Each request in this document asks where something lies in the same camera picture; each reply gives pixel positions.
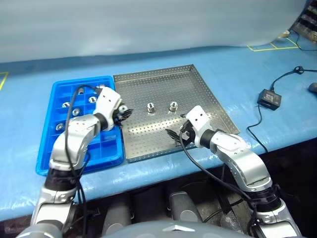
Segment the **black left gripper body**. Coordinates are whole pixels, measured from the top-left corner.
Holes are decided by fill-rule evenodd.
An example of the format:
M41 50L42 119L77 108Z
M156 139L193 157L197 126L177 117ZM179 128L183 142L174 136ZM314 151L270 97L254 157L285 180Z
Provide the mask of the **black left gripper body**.
M121 119L121 114L125 111L125 104L121 101L117 107L117 109L114 110L112 119L113 121L115 119Z

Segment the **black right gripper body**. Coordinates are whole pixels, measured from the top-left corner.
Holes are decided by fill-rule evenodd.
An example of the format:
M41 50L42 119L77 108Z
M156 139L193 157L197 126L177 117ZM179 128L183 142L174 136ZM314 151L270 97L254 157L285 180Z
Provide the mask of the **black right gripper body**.
M190 143L194 143L196 135L193 130L193 125L189 120L186 120L184 124L180 127L180 132L182 133L180 138L182 139L181 141L183 142L183 145L185 147Z

